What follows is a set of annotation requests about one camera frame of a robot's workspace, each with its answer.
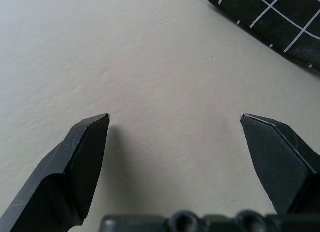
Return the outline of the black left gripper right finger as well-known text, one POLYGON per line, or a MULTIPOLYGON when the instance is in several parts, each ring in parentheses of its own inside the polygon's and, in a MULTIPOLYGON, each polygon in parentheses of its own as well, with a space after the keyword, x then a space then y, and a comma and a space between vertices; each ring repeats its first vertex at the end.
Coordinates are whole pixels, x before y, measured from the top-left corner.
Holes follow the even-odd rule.
POLYGON ((319 213, 320 156, 287 124, 243 113, 257 176, 278 214, 319 213))

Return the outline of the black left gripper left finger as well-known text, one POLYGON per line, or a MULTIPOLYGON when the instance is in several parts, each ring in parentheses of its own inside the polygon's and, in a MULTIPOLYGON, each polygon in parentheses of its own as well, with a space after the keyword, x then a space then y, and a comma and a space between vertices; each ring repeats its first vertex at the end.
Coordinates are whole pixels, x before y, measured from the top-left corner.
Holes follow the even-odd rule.
POLYGON ((1 231, 69 231, 87 218, 105 154, 109 114, 83 119, 38 164, 0 218, 1 231))

